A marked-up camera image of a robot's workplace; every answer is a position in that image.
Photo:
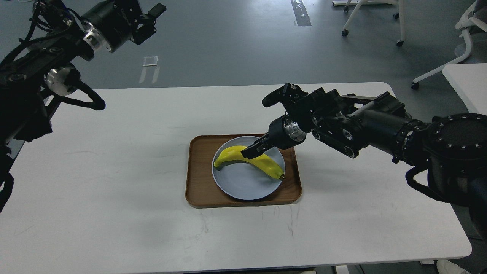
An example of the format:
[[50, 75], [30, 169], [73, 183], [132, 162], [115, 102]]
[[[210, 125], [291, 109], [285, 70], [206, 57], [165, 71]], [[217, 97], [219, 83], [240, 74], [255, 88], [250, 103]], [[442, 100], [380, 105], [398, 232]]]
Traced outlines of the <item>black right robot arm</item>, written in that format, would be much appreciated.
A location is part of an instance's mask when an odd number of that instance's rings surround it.
[[315, 139], [356, 158], [360, 149], [375, 147], [412, 168], [407, 184], [436, 201], [469, 209], [476, 232], [486, 239], [486, 116], [454, 114], [430, 123], [413, 119], [389, 92], [377, 97], [340, 95], [318, 88], [304, 92], [286, 83], [268, 94], [264, 107], [281, 103], [285, 114], [268, 132], [242, 151], [252, 159], [276, 147], [288, 149]]

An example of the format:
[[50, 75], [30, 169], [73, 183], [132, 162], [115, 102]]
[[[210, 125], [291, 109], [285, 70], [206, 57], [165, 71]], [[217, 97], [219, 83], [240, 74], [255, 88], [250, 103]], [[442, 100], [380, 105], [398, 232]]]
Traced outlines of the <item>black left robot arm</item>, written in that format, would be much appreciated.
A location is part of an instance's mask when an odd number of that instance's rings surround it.
[[52, 130], [60, 104], [105, 109], [105, 101], [81, 80], [72, 60], [115, 52], [127, 41], [140, 45], [156, 33], [166, 6], [143, 13], [137, 0], [103, 0], [80, 16], [61, 0], [35, 0], [26, 38], [1, 61], [1, 208], [14, 186], [10, 143], [31, 142]]

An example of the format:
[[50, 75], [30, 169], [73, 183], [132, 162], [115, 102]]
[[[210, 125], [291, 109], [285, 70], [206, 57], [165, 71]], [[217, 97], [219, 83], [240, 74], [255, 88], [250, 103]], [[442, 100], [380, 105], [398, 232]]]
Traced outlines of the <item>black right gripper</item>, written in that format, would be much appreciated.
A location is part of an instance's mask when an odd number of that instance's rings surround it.
[[243, 149], [241, 154], [244, 158], [254, 159], [275, 147], [289, 149], [303, 143], [306, 135], [290, 116], [281, 116], [270, 123], [268, 133]]

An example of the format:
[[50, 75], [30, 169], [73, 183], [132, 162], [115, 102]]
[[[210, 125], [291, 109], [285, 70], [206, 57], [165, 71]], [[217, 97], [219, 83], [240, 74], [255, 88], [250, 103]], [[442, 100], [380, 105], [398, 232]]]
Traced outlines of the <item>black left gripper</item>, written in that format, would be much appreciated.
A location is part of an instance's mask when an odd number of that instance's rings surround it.
[[82, 15], [83, 25], [94, 27], [104, 38], [107, 49], [115, 52], [125, 42], [141, 45], [156, 33], [156, 19], [167, 7], [157, 3], [146, 14], [138, 0], [103, 0]]

